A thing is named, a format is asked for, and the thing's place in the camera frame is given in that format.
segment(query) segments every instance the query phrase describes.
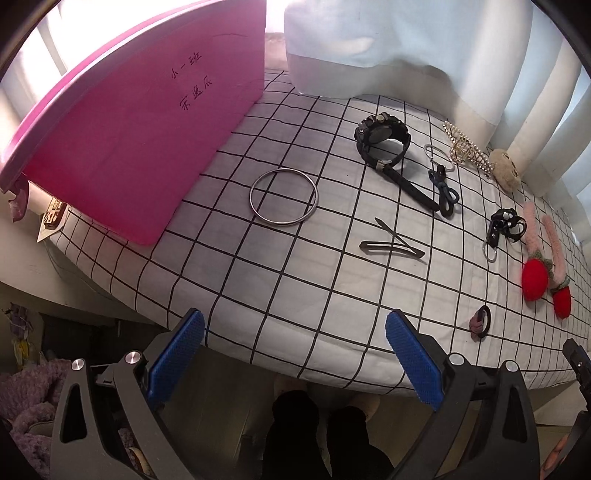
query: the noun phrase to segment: white tablecloth with black grid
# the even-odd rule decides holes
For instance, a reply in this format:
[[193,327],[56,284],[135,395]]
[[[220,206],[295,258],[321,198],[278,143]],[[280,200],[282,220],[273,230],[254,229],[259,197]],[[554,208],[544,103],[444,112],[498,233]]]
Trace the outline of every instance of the white tablecloth with black grid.
[[[133,245],[76,210],[51,240],[102,288],[153,321],[173,328],[187,309],[198,308],[207,321],[208,347],[305,380],[381,394],[410,390],[385,337],[392,309],[473,364],[516,360],[528,388],[574,378],[561,346],[574,338],[587,347],[590,275],[562,211],[535,199],[545,255],[551,258],[551,250],[539,218],[548,213],[573,279],[572,315],[560,322],[549,294],[535,303],[522,299],[522,243],[507,244],[503,237],[492,264],[482,254],[486,219],[500,207],[520,212],[532,200],[527,192],[507,196],[479,170],[462,166],[447,182],[463,207],[446,220],[427,213],[359,157],[352,139],[356,124],[382,111],[399,117],[413,139],[400,169],[436,198],[422,147],[448,149],[440,115],[383,96],[298,95],[286,72],[267,70],[265,79],[262,98],[156,246]],[[303,170],[317,184],[319,208],[302,224],[266,225],[249,207],[251,184],[278,166]],[[310,185],[292,174],[267,177],[254,195],[261,213],[276,220],[301,216],[310,197]],[[391,240],[374,217],[425,256],[363,253],[360,241]],[[485,303],[492,312],[490,333],[474,343],[468,321]]]

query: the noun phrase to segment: pink plastic storage bin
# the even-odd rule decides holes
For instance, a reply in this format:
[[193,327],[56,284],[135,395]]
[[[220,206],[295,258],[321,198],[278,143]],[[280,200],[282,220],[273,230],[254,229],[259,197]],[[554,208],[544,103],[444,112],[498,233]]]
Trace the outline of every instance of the pink plastic storage bin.
[[201,1],[113,39],[25,117],[0,189],[31,180],[124,238],[155,243],[262,93],[265,15],[265,0]]

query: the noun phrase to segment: metal screw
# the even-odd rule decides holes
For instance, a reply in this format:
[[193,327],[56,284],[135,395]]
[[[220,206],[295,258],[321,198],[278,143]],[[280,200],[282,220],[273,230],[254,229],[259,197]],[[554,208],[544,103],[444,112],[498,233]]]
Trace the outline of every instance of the metal screw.
[[139,352],[136,352],[136,351],[129,352],[127,355],[125,355],[125,361],[131,365],[139,362],[139,359],[141,359],[141,358],[142,358],[142,354]]
[[452,365],[463,365],[464,364],[464,357],[461,356],[459,353],[452,353],[449,356],[449,361]]
[[513,360],[509,360],[505,363],[505,368],[509,372],[517,372],[519,370],[519,365],[517,365]]
[[84,360],[82,360],[82,358],[79,358],[79,359],[74,360],[72,362],[72,370],[74,370],[74,371],[82,370],[83,366],[84,366]]

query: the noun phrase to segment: person's leg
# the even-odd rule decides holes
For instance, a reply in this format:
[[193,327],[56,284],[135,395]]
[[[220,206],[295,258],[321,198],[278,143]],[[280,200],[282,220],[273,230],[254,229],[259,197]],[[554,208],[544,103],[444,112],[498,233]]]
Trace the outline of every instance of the person's leg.
[[394,470],[387,455],[369,444],[365,423],[377,405],[379,397],[357,395],[330,416],[326,442],[333,480],[385,480]]
[[262,480],[329,480],[316,442],[318,407],[304,390],[278,393],[263,454]]

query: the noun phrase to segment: blue gripper pad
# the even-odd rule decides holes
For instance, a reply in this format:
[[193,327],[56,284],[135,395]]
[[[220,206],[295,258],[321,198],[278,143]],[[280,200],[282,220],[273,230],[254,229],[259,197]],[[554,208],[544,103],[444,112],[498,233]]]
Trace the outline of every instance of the blue gripper pad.
[[170,399],[174,387],[201,345],[204,331],[203,314],[199,310],[190,310],[150,369],[145,396],[151,408]]
[[398,312],[386,318],[386,338],[419,399],[437,411],[443,401],[441,372]]

